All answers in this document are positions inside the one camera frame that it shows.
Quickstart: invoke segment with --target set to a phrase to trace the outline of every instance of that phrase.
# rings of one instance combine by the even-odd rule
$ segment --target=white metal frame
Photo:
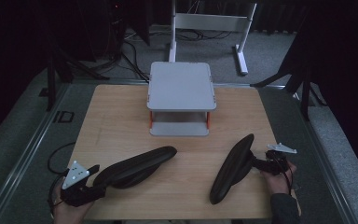
[[[242,32],[240,44],[236,45],[236,54],[240,64],[241,73],[248,74],[243,48],[249,29],[255,14],[256,3],[252,3],[247,17],[217,16],[176,13],[176,0],[172,0],[172,39],[170,47],[169,62],[176,60],[176,29],[195,29],[195,30],[218,30],[229,32]]]

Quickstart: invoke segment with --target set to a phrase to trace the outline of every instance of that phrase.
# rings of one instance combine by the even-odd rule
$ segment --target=black foam pad
[[[228,153],[213,182],[209,196],[211,204],[220,203],[226,197],[231,186],[240,182],[252,169],[254,155],[250,148],[254,139],[255,136],[252,133],[247,135]]]
[[[159,147],[115,163],[95,177],[93,186],[110,185],[117,189],[132,187],[151,176],[163,162],[172,158],[176,152],[174,147]]]

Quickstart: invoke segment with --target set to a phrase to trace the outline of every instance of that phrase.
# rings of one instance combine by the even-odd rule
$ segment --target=hand
[[[57,185],[55,193],[57,195],[57,202],[54,207],[54,224],[79,224],[82,223],[83,218],[87,212],[94,205],[94,202],[86,203],[78,207],[71,206],[65,202],[60,203],[62,184]]]
[[[292,185],[292,175],[296,171],[296,166],[293,165],[290,161],[287,162],[289,165],[289,170],[286,171],[286,175],[289,178],[290,185]],[[268,172],[260,171],[261,175],[266,178],[269,193],[289,193],[289,187],[287,186],[286,178],[283,174],[272,175]]]

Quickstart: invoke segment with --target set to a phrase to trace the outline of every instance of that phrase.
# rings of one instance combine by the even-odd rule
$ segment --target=power cord
[[[188,30],[188,29],[184,29],[184,30],[180,30],[181,33],[193,33],[195,34],[197,37],[189,37],[186,35],[177,35],[179,37],[179,39],[181,40],[186,40],[186,41],[201,41],[201,40],[211,40],[211,39],[224,39],[226,37],[228,37],[229,35],[231,35],[232,32],[226,32],[223,31],[221,33],[219,33],[218,35],[215,36],[207,36],[205,35],[203,32],[198,31],[198,30]]]
[[[132,67],[133,71],[136,72],[141,79],[143,79],[146,83],[149,83],[150,78],[149,78],[148,74],[143,72],[138,66],[136,47],[133,46],[133,44],[128,41],[124,41],[124,43],[131,46],[131,48],[133,50],[134,61],[132,63],[131,60],[123,52],[121,52],[121,56],[129,63],[129,65]]]
[[[71,142],[71,143],[65,144],[65,145],[63,145],[63,146],[61,146],[61,147],[55,149],[55,150],[50,154],[50,156],[48,157],[48,170],[49,170],[50,172],[52,172],[53,174],[56,174],[56,175],[61,175],[61,174],[63,174],[63,173],[65,172],[65,171],[59,172],[59,171],[53,170],[53,169],[51,168],[51,165],[50,165],[51,158],[52,158],[58,151],[62,150],[62,149],[65,148],[65,147],[69,147],[69,146],[71,146],[71,145],[74,145],[75,143],[76,143],[76,142]]]
[[[56,185],[58,184],[58,182],[65,176],[68,175],[69,173],[69,169],[66,168],[63,172],[58,172],[58,171],[55,171],[51,168],[51,165],[50,165],[50,162],[51,162],[51,159],[52,157],[60,150],[62,150],[63,148],[65,147],[69,147],[71,145],[74,145],[76,142],[71,142],[71,143],[68,143],[68,144],[65,144],[61,147],[58,147],[57,149],[55,149],[51,154],[50,156],[48,157],[48,170],[50,172],[52,172],[53,174],[57,175],[57,177],[54,179],[53,183],[50,185],[50,188],[49,188],[49,191],[48,191],[48,206],[50,208],[50,213],[51,215],[53,216],[54,214],[54,207],[57,206],[58,204],[64,202],[65,200],[62,200],[60,201],[59,203],[55,203],[53,201],[53,193],[54,193],[54,190],[56,188]]]
[[[290,170],[290,173],[292,174],[292,182],[290,182],[289,177],[287,176],[287,174],[286,174],[286,172],[284,171],[284,169],[283,169],[283,167],[281,166],[281,164],[278,162],[278,159],[277,159],[276,155],[275,155],[275,154],[272,154],[272,156],[273,156],[272,159],[278,164],[279,168],[281,169],[282,174],[284,175],[284,178],[286,179],[287,188],[289,188],[289,192],[288,192],[288,193],[289,193],[290,196],[292,196],[292,186],[293,186],[293,181],[294,181],[293,171],[292,171],[292,169],[290,169],[290,167],[288,167],[289,170]]]

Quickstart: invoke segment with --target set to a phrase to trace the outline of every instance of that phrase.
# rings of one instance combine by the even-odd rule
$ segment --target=black cable
[[[115,67],[114,66],[112,66],[112,67],[110,67],[108,70],[106,70],[106,71],[103,71],[103,72],[101,72],[101,74],[104,74],[104,73],[107,73],[107,72],[110,72],[112,69],[114,69]]]
[[[53,202],[53,197],[52,197],[53,192],[54,192],[54,190],[55,190],[55,187],[56,187],[57,183],[61,180],[61,178],[63,178],[64,176],[67,176],[68,173],[69,173],[69,169],[66,169],[64,172],[62,172],[61,174],[59,174],[59,175],[55,178],[55,180],[53,181],[53,183],[51,184],[50,189],[49,189],[49,191],[48,191],[48,206],[50,207],[50,213],[51,213],[52,215],[54,215],[54,207],[63,202],[63,200],[62,200],[62,201],[59,202],[59,203],[54,203],[54,202]]]
[[[281,171],[282,171],[282,173],[284,175],[284,178],[286,179],[287,188],[289,188],[288,193],[289,193],[290,196],[292,196],[292,185],[293,185],[293,172],[292,172],[292,169],[290,169],[290,167],[289,167],[290,173],[292,174],[292,183],[290,183],[289,177],[287,176],[287,174],[284,171],[284,169],[281,166],[281,164],[278,162],[278,159],[277,159],[276,155],[272,153],[272,156],[273,156],[272,159],[278,164],[279,168],[281,169]]]
[[[91,69],[91,70],[94,70],[94,71],[98,71],[98,70],[101,70],[101,69],[110,68],[110,67],[112,67],[119,59],[120,59],[120,57],[109,56],[109,61],[108,61],[107,63],[103,63],[103,64],[97,65],[97,66],[95,66],[95,67],[91,67],[90,69]]]
[[[120,68],[124,68],[124,69],[127,69],[127,70],[130,70],[130,71],[132,71],[132,72],[134,72],[134,73],[136,73],[137,71],[135,71],[135,69],[132,69],[132,68],[129,68],[129,67],[124,67],[124,66],[122,66],[122,65],[120,65],[120,64],[116,64],[117,65],[117,67],[120,67]]]
[[[130,66],[133,68],[133,71],[139,75],[139,77],[141,79],[143,79],[146,83],[149,83],[149,77],[147,77],[145,74],[143,74],[142,72],[140,72],[139,70],[137,70],[137,68],[135,67],[135,65],[130,61],[129,58],[127,58],[127,56],[122,53],[122,56],[124,57],[124,59],[130,64]]]
[[[55,149],[55,150],[50,154],[50,156],[48,157],[48,170],[49,170],[50,172],[52,172],[53,174],[56,174],[56,175],[61,175],[61,174],[63,174],[63,173],[66,172],[66,171],[58,172],[58,171],[53,170],[53,169],[51,168],[51,166],[50,166],[50,161],[51,161],[51,158],[54,156],[54,154],[56,154],[59,150],[65,148],[65,147],[69,147],[69,146],[71,146],[71,145],[74,145],[75,143],[76,143],[76,142],[71,142],[71,143],[65,144],[65,145],[63,145],[63,146],[61,146],[61,147]]]
[[[134,61],[133,61],[133,62],[134,62],[134,64],[135,64],[135,67],[136,67],[137,71],[139,71],[140,73],[144,74],[144,72],[142,72],[141,69],[140,69],[139,66],[138,66],[138,60],[137,60],[137,57],[136,57],[136,55],[137,55],[137,53],[136,53],[136,47],[133,46],[133,44],[130,43],[130,42],[128,42],[128,41],[124,41],[124,43],[126,43],[126,44],[128,44],[128,45],[130,45],[130,46],[132,47],[132,49],[133,49],[133,55],[134,55],[134,58],[133,58]]]
[[[201,41],[201,40],[210,40],[210,39],[224,39],[224,38],[228,37],[229,35],[231,35],[231,32],[228,32],[227,35],[219,37],[220,35],[226,33],[225,31],[223,31],[223,32],[221,32],[221,33],[219,33],[218,35],[215,35],[215,36],[207,36],[203,32],[197,31],[197,30],[185,29],[185,30],[182,30],[180,32],[181,33],[193,33],[193,34],[197,35],[197,37],[189,37],[189,36],[186,36],[186,35],[177,35],[178,37],[182,37],[182,40],[186,40],[186,41]]]

